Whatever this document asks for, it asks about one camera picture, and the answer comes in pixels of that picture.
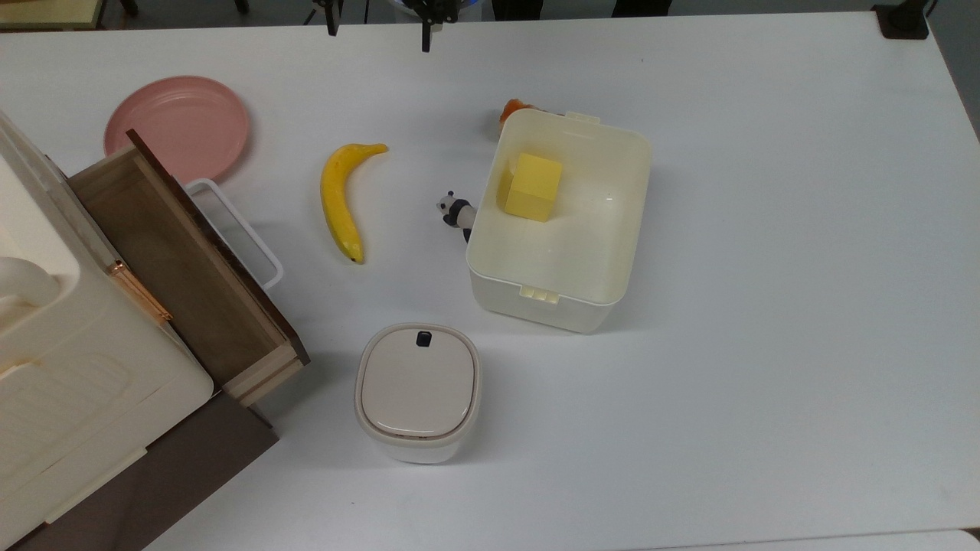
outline open plastic container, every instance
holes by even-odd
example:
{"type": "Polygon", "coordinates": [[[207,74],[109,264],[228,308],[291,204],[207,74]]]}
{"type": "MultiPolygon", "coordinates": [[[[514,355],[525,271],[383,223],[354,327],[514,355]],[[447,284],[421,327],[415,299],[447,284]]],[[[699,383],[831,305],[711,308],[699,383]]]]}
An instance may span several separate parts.
{"type": "Polygon", "coordinates": [[[549,326],[596,329],[626,292],[652,158],[645,137],[594,117],[511,115],[466,249],[476,302],[549,326]],[[505,213],[498,197],[521,153],[562,163],[547,222],[505,213]]]}

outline panda toy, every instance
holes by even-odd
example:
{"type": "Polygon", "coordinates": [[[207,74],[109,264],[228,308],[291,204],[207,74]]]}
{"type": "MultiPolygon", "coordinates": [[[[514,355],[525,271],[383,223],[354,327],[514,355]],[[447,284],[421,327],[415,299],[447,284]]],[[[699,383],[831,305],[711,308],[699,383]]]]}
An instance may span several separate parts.
{"type": "Polygon", "coordinates": [[[476,209],[469,204],[469,201],[454,197],[452,191],[439,201],[438,207],[443,214],[442,221],[451,227],[461,228],[463,239],[469,243],[469,233],[473,229],[473,221],[476,220],[476,209]]]}

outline wooden drawer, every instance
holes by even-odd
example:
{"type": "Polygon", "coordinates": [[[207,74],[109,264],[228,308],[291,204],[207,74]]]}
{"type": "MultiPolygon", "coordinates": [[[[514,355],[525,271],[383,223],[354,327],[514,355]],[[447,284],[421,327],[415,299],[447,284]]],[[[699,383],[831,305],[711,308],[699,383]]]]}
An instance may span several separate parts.
{"type": "Polygon", "coordinates": [[[68,178],[128,269],[205,370],[248,406],[310,362],[296,331],[134,130],[133,145],[68,178]]]}

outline yellow banana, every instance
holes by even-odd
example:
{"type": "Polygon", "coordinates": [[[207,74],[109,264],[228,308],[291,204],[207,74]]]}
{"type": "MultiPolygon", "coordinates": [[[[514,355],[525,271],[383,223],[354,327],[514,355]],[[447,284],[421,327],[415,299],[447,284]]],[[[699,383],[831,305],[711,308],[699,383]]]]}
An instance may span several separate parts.
{"type": "Polygon", "coordinates": [[[388,146],[383,143],[349,143],[330,155],[319,177],[319,199],[323,203],[326,226],[330,228],[340,251],[358,264],[364,263],[365,254],[358,227],[347,208],[347,176],[368,157],[385,151],[388,151],[388,146]]]}

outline yellow block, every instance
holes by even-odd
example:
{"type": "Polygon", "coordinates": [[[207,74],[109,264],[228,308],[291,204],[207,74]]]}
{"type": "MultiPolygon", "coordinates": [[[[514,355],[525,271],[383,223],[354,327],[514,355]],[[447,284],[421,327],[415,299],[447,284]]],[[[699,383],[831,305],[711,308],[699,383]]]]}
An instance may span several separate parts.
{"type": "Polygon", "coordinates": [[[511,189],[507,192],[504,212],[547,222],[555,206],[561,177],[561,163],[521,153],[517,158],[511,189]]]}

